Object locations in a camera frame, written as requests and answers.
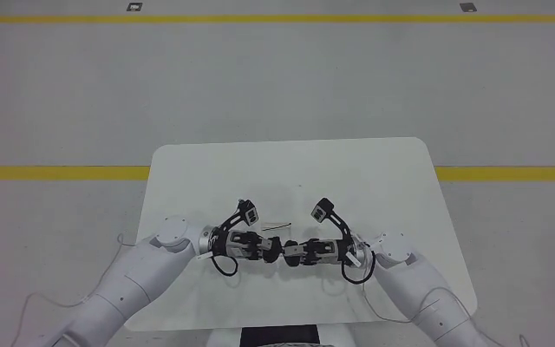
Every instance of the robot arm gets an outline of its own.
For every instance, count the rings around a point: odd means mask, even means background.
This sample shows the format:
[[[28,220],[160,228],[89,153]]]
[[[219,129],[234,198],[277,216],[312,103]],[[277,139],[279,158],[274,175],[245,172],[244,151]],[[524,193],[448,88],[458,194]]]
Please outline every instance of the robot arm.
[[[486,340],[437,269],[402,233],[382,234],[375,250],[375,278],[397,309],[438,347],[487,347]]]
[[[279,238],[264,239],[255,232],[232,230],[239,222],[250,226],[258,220],[256,208],[249,200],[240,200],[238,210],[218,227],[193,226],[179,216],[166,218],[158,232],[140,241],[114,264],[97,292],[74,318],[33,346],[106,345],[131,316],[173,283],[193,257],[203,254],[211,257],[216,267],[217,256],[271,263],[282,255],[289,266],[340,264],[343,276],[353,284],[365,282],[374,273],[399,311],[439,347],[486,346],[470,318],[450,291],[445,290],[448,289],[445,279],[412,249],[402,233],[384,233],[368,244],[351,234],[333,208],[329,200],[322,199],[312,217],[320,223],[329,219],[341,231],[341,239],[310,239],[301,244],[287,241],[284,246]],[[361,281],[348,278],[344,267],[368,262],[367,247],[372,255],[369,275]],[[226,276],[234,273],[222,272]]]
[[[36,341],[42,347],[98,347],[137,311],[152,303],[199,254],[202,227],[185,219],[166,218],[155,235],[123,254],[96,293],[61,329]]]

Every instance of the yellow line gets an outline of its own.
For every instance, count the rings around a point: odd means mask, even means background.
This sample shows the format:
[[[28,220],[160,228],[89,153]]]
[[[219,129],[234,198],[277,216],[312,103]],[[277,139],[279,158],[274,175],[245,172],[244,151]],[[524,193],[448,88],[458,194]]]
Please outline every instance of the yellow line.
[[[0,16],[0,23],[555,23],[555,15]]]
[[[146,180],[150,167],[0,167],[0,180]]]
[[[555,167],[435,167],[443,181],[555,181]]]
[[[146,180],[150,167],[0,167],[0,180]],[[438,180],[555,181],[555,167],[435,167]]]

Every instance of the gray floor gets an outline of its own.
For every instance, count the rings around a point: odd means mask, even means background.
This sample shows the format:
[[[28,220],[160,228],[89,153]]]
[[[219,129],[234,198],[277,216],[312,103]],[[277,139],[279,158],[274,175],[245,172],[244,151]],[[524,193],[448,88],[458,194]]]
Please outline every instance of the gray floor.
[[[553,13],[540,1],[484,13]],[[0,13],[120,14],[126,2],[3,1]],[[157,1],[146,13],[460,13],[458,3]],[[167,143],[418,136],[435,165],[555,165],[555,24],[0,24],[0,165],[148,165]],[[146,182],[0,181],[0,345],[25,295],[94,286]],[[441,184],[502,343],[555,340],[552,183]],[[22,345],[71,311],[33,301]],[[364,346],[429,346],[415,327],[353,324]],[[202,345],[207,331],[112,346]]]

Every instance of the cable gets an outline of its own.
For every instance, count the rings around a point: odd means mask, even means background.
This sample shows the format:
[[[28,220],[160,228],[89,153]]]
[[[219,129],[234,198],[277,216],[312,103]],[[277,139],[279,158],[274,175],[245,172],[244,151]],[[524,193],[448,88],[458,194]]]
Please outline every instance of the cable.
[[[19,315],[19,322],[17,324],[16,336],[14,337],[13,341],[11,342],[10,347],[14,347],[17,343],[17,340],[21,336],[21,330],[23,328],[23,319],[25,318],[25,312],[27,311],[27,306],[29,305],[29,301],[34,296],[37,296],[37,297],[43,299],[44,301],[46,301],[46,302],[48,302],[48,303],[50,303],[54,306],[58,306],[58,307],[62,307],[62,308],[76,307],[76,306],[79,306],[80,304],[85,304],[87,302],[87,300],[89,300],[93,296],[93,294],[98,289],[98,287],[101,286],[102,280],[104,279],[104,277],[108,273],[108,270],[110,270],[110,268],[114,264],[115,260],[118,258],[118,255],[120,255],[121,248],[123,246],[135,247],[135,245],[124,244],[123,243],[123,233],[119,233],[116,240],[118,241],[118,244],[120,246],[118,247],[118,250],[115,252],[115,255],[112,258],[112,261],[110,261],[110,264],[108,264],[108,267],[106,268],[106,270],[104,270],[104,272],[100,276],[100,278],[98,280],[98,283],[95,285],[95,288],[93,288],[93,290],[90,291],[90,293],[87,294],[86,296],[84,296],[81,300],[77,301],[74,304],[62,304],[62,303],[59,303],[59,302],[55,301],[54,299],[51,299],[51,298],[47,297],[46,295],[42,294],[39,291],[33,291],[27,297],[25,297],[25,302],[23,303],[23,308],[21,309],[21,314]]]
[[[285,227],[290,226],[290,225],[291,225],[291,223],[287,223],[287,224],[283,224],[282,226],[273,226],[273,227],[262,229],[260,231],[261,232],[267,232],[268,230],[281,229],[281,228],[285,228]]]
[[[212,260],[212,264],[214,264],[214,267],[216,268],[216,270],[218,270],[218,272],[221,273],[224,276],[227,276],[227,277],[234,276],[237,273],[238,269],[239,269],[239,264],[238,264],[237,260],[234,257],[228,257],[226,255],[222,255],[221,257],[227,257],[227,258],[233,260],[233,263],[235,263],[235,270],[233,270],[233,272],[225,272],[224,270],[222,270],[221,267],[219,267],[218,263],[216,262],[216,259],[214,257],[210,257],[210,259]]]
[[[431,289],[422,299],[419,307],[420,309],[418,310],[418,313],[416,313],[412,318],[408,319],[408,320],[400,320],[400,319],[393,319],[393,318],[385,318],[383,316],[381,316],[378,312],[375,311],[374,307],[372,306],[372,304],[368,301],[368,298],[366,297],[366,291],[364,288],[364,284],[362,284],[362,297],[364,298],[364,301],[366,301],[366,304],[368,304],[369,308],[372,310],[372,312],[374,312],[374,314],[380,318],[383,321],[387,321],[387,322],[393,322],[393,323],[400,323],[400,324],[407,324],[407,323],[413,323],[413,321],[415,320],[415,318],[420,314],[420,312],[423,309],[424,303],[426,302],[426,299],[430,296],[430,294],[432,294],[432,292],[434,291],[446,291],[447,293],[449,293],[449,295],[451,295],[456,301],[457,303],[460,305],[460,307],[462,308],[462,310],[465,312],[465,314],[468,316],[468,320],[470,321],[470,323],[473,325],[474,329],[476,329],[482,336],[484,336],[485,338],[487,338],[489,341],[493,342],[494,344],[498,345],[499,347],[505,347],[503,344],[499,343],[498,341],[496,341],[493,337],[490,337],[489,335],[487,335],[483,330],[481,330],[480,328],[478,328],[478,326],[476,325],[476,322],[474,322],[474,319],[472,318],[472,315],[470,314],[470,312],[468,312],[468,309],[466,308],[466,306],[460,301],[459,297],[456,296],[455,293],[453,293],[451,290],[449,290],[448,288],[445,287],[435,287],[433,289]],[[520,341],[520,346],[521,347],[530,347],[530,343],[528,343],[528,340],[526,339],[526,337],[522,334],[519,335],[519,341]]]
[[[366,251],[364,251],[364,262],[367,263],[366,264],[366,269],[368,269],[368,261],[366,259]],[[343,278],[345,278],[345,280],[349,283],[352,283],[353,285],[363,285],[364,283],[366,283],[374,274],[374,268],[375,268],[375,253],[374,251],[372,251],[372,266],[370,267],[370,272],[368,274],[368,276],[366,276],[366,270],[364,270],[364,275],[365,277],[363,279],[360,280],[355,280],[355,279],[351,279],[349,278],[349,276],[347,276],[347,273],[345,273],[345,261],[343,260],[341,262],[341,274],[343,275]]]

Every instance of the white wire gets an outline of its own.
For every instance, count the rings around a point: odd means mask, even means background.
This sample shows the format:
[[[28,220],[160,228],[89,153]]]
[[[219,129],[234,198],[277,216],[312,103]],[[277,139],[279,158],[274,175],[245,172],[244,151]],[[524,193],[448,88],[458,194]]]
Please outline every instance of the white wire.
[[[367,258],[367,253],[366,253],[366,247],[363,248],[363,252],[364,252],[364,262],[366,263],[366,268],[364,270],[364,277],[366,277],[366,274],[368,272],[369,269],[369,260]],[[407,323],[413,323],[413,321],[415,320],[415,318],[420,314],[420,312],[422,311],[422,308],[424,306],[424,303],[426,302],[426,299],[430,296],[430,294],[432,294],[434,291],[446,291],[447,293],[449,293],[449,295],[451,295],[456,301],[457,303],[460,305],[460,307],[462,308],[462,310],[465,312],[465,314],[468,316],[468,320],[470,321],[470,323],[473,325],[474,329],[476,329],[482,336],[484,336],[485,338],[487,338],[488,340],[490,340],[491,342],[493,342],[494,344],[498,345],[499,347],[505,347],[503,344],[499,343],[498,341],[496,341],[493,337],[490,337],[489,335],[487,335],[482,329],[478,328],[478,326],[476,325],[476,322],[474,322],[474,319],[472,318],[472,315],[470,314],[470,312],[468,312],[468,309],[466,308],[466,306],[460,301],[459,297],[456,296],[455,293],[453,293],[451,290],[449,290],[448,288],[445,287],[435,287],[433,289],[431,289],[422,299],[419,307],[420,309],[418,310],[418,313],[416,313],[412,318],[407,319],[407,320],[401,320],[401,319],[393,319],[393,318],[386,318],[381,316],[378,312],[375,311],[374,306],[372,306],[372,304],[368,301],[368,298],[366,297],[366,291],[364,288],[364,285],[366,283],[362,284],[362,297],[364,298],[364,301],[366,301],[366,304],[368,304],[369,308],[372,310],[372,312],[374,312],[374,314],[380,318],[383,321],[386,322],[393,322],[393,323],[400,323],[400,324],[407,324]],[[530,343],[528,343],[528,340],[526,339],[526,337],[522,334],[519,335],[519,341],[520,341],[520,346],[521,347],[530,347]]]
[[[93,288],[93,290],[90,291],[89,294],[85,295],[81,300],[77,301],[74,304],[62,304],[62,303],[59,303],[59,302],[55,301],[54,299],[51,299],[51,298],[47,297],[46,295],[42,294],[39,291],[34,291],[34,292],[30,293],[25,298],[25,302],[23,303],[23,308],[21,309],[21,314],[19,316],[19,323],[17,324],[16,336],[14,337],[13,341],[11,342],[10,347],[14,347],[17,344],[17,340],[21,336],[21,330],[23,328],[23,319],[25,318],[25,312],[27,311],[27,306],[29,305],[29,301],[31,300],[31,298],[39,297],[39,298],[43,299],[44,301],[46,301],[46,302],[48,302],[48,303],[50,303],[54,306],[58,306],[58,307],[62,307],[62,308],[70,308],[70,307],[76,307],[76,306],[79,306],[80,304],[86,303],[87,300],[89,300],[93,296],[93,294],[95,294],[95,291],[98,289],[98,287],[101,286],[102,280],[104,279],[104,277],[108,273],[108,270],[110,270],[110,268],[114,264],[115,260],[118,258],[118,255],[120,255],[121,248],[123,246],[134,247],[134,245],[123,243],[123,233],[119,233],[116,239],[118,241],[119,247],[118,247],[118,250],[115,252],[114,257],[112,258],[112,261],[110,261],[110,264],[108,264],[108,267],[106,268],[106,270],[104,270],[104,272],[100,276],[100,278],[98,280],[98,283],[96,283],[96,285],[95,285],[95,288]]]

